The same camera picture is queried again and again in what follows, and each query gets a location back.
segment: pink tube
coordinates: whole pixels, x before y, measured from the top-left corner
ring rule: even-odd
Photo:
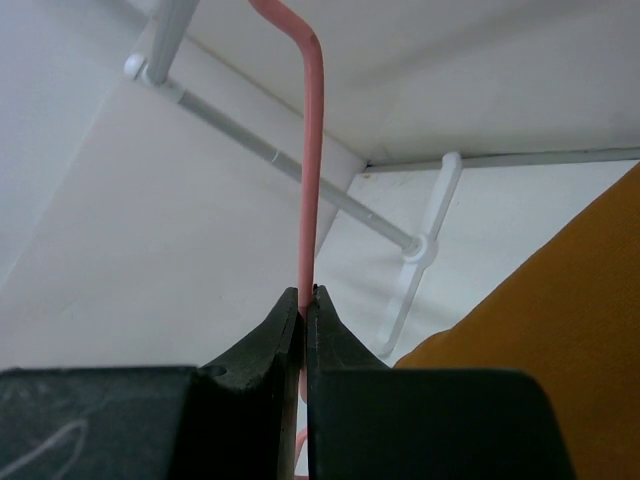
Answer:
[[[304,60],[304,158],[298,251],[298,310],[302,318],[306,319],[307,308],[313,299],[313,264],[320,194],[324,117],[322,49],[311,27],[279,0],[249,0],[249,3],[260,15],[296,42]]]

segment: orange fabric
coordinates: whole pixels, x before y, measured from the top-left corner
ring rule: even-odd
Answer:
[[[533,375],[578,478],[640,478],[640,165],[396,364],[463,366]]]

